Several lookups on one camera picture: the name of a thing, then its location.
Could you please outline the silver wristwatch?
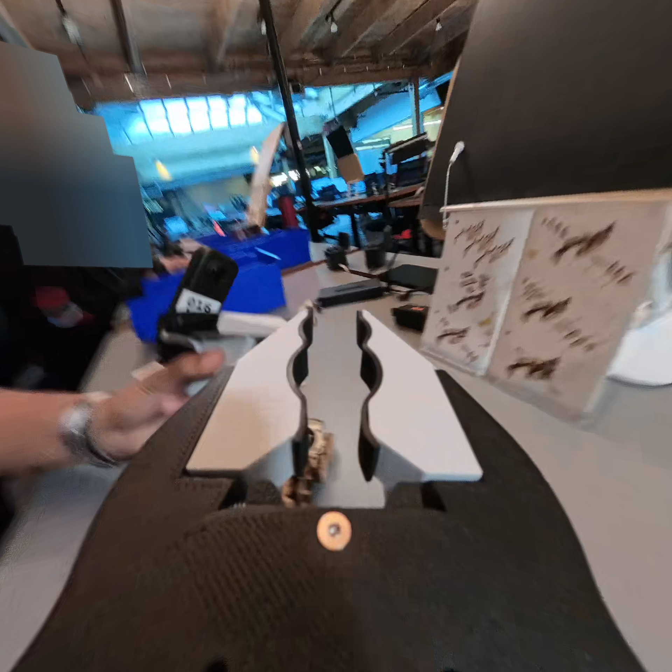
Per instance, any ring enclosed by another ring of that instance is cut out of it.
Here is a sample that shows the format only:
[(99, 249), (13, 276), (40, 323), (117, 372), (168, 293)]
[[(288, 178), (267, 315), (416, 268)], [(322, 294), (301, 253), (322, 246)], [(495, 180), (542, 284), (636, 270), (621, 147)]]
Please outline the silver wristwatch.
[(114, 468), (121, 464), (105, 450), (99, 449), (90, 433), (93, 412), (105, 399), (107, 395), (104, 393), (85, 395), (66, 409), (58, 420), (59, 437), (70, 456), (80, 464), (100, 468)]

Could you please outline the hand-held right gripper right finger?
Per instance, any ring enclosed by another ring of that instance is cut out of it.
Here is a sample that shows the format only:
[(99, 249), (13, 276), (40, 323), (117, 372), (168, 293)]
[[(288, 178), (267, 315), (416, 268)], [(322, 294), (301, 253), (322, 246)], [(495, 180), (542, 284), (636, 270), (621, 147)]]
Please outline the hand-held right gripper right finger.
[(368, 310), (357, 311), (357, 347), (357, 506), (384, 507), (399, 485), (480, 482), (483, 467), (435, 367)]

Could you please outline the blue plastic bin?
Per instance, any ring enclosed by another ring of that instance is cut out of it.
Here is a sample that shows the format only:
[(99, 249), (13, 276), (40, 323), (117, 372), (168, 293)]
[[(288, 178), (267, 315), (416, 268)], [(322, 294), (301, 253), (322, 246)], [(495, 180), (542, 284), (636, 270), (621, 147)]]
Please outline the blue plastic bin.
[(275, 230), (241, 240), (214, 233), (195, 241), (231, 257), (239, 266), (275, 264), (281, 270), (287, 270), (312, 261), (310, 236), (307, 230), (301, 228)]
[[(172, 302), (185, 271), (143, 279), (142, 295), (126, 301), (136, 336), (144, 343), (156, 343), (157, 323)], [(264, 314), (286, 303), (278, 264), (253, 263), (240, 267), (223, 309), (239, 313)]]

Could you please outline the grey desk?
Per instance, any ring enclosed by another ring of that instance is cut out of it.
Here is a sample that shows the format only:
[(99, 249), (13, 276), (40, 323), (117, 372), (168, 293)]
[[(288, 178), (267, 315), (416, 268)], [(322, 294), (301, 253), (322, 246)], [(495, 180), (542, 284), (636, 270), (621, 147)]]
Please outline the grey desk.
[[(357, 307), (318, 317), (309, 352), (311, 413), (335, 433), (339, 460), (318, 505), (383, 503), (357, 461)], [(447, 367), (526, 451), (555, 492), (626, 641), (647, 671), (671, 670), (671, 388), (608, 381), (601, 411), (565, 423), (483, 379)], [(72, 468), (30, 476), (26, 507), (1, 560), (1, 670), (9, 671), (62, 590), (85, 533), (119, 470)]]

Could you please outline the black flat device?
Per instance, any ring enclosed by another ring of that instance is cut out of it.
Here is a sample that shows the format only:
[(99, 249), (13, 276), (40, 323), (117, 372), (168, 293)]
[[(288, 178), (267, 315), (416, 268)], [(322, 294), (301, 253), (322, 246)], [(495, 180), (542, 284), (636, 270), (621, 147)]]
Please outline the black flat device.
[(417, 264), (402, 264), (388, 270), (384, 282), (414, 292), (433, 294), (438, 271)]

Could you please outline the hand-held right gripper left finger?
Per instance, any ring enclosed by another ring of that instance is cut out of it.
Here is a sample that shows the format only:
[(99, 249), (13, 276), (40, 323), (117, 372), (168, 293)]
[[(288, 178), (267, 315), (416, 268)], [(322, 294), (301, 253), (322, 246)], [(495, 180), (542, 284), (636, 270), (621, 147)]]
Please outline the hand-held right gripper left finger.
[(305, 307), (242, 356), (226, 378), (186, 464), (190, 476), (217, 476), (281, 489), (308, 455), (308, 375), (314, 310)]

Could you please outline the white stand base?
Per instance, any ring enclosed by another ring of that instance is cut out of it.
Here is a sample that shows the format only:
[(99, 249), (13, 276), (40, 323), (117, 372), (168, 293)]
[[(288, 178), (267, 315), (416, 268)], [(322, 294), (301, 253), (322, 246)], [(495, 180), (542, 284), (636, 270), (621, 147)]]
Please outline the white stand base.
[(636, 309), (607, 377), (643, 388), (671, 385), (671, 307), (645, 302)]

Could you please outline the wood-backed black display board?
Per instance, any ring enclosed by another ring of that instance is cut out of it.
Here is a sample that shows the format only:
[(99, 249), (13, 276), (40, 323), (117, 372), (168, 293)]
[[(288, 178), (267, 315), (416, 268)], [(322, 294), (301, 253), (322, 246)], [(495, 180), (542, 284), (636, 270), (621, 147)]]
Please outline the wood-backed black display board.
[(421, 220), (448, 204), (671, 187), (670, 1), (479, 1)]

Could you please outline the person's left hand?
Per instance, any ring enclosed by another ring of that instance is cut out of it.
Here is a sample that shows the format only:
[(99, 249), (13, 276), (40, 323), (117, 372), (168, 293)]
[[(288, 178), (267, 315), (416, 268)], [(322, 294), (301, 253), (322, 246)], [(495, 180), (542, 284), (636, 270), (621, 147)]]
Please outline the person's left hand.
[(99, 401), (88, 424), (91, 445), (116, 462), (129, 460), (189, 401), (188, 387), (211, 379), (223, 364), (221, 349), (183, 354), (146, 378)]

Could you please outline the puzzle instruction booklet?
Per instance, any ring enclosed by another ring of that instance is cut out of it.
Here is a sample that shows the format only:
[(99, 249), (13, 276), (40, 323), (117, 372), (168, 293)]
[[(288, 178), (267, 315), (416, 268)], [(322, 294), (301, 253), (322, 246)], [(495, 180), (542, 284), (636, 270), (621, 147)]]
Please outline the puzzle instruction booklet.
[(423, 351), (567, 419), (671, 315), (671, 190), (443, 206)]

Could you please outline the layered wooden puzzle model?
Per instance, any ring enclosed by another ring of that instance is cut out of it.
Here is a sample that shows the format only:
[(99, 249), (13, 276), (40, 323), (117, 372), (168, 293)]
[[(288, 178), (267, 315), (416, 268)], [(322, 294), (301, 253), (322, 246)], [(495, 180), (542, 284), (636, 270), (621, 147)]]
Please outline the layered wooden puzzle model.
[(300, 476), (291, 476), (282, 486), (281, 499), (286, 508), (313, 503), (314, 494), (326, 483), (334, 457), (335, 440), (320, 419), (308, 420), (308, 455)]

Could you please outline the black power bank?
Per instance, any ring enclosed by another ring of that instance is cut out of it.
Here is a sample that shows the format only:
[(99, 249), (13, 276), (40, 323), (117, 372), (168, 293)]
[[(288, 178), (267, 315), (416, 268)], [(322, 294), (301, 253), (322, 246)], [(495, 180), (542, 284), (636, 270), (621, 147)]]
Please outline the black power bank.
[(330, 308), (340, 305), (350, 305), (368, 300), (382, 298), (388, 291), (388, 286), (377, 279), (367, 279), (346, 284), (340, 284), (320, 290), (315, 299), (319, 308)]

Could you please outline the black pole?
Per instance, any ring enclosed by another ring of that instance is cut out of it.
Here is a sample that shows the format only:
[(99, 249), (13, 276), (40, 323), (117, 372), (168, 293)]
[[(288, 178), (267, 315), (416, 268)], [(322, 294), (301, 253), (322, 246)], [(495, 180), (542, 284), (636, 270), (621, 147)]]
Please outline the black pole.
[(310, 180), (308, 179), (307, 165), (303, 154), (302, 143), (300, 140), (300, 134), (298, 132), (298, 124), (296, 121), (296, 115), (292, 101), (292, 92), (290, 89), (283, 56), (281, 55), (281, 48), (278, 39), (278, 33), (275, 28), (271, 1), (259, 1), (259, 9), (262, 20), (265, 24), (265, 37), (273, 62), (275, 76), (283, 102), (284, 112), (286, 114), (290, 143), (296, 163), (302, 195), (304, 197), (304, 223), (309, 230), (312, 242), (320, 243), (323, 242), (323, 236), (321, 235), (318, 228), (318, 218), (316, 215), (316, 208), (313, 203), (312, 188), (310, 185)]

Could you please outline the small black box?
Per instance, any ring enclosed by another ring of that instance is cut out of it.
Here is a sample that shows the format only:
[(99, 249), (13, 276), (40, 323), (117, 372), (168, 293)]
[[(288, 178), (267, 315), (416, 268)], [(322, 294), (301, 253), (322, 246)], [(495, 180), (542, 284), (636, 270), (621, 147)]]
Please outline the small black box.
[(422, 333), (429, 315), (429, 307), (418, 304), (404, 304), (393, 307), (391, 315), (399, 328)]

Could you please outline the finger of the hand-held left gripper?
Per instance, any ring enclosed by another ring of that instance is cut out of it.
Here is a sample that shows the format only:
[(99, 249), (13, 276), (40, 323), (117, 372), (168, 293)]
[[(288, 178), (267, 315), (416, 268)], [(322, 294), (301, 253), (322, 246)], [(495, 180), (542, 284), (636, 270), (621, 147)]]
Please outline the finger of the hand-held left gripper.
[(278, 315), (240, 313), (227, 310), (220, 313), (216, 328), (225, 337), (265, 339), (285, 324), (287, 324), (287, 320)]

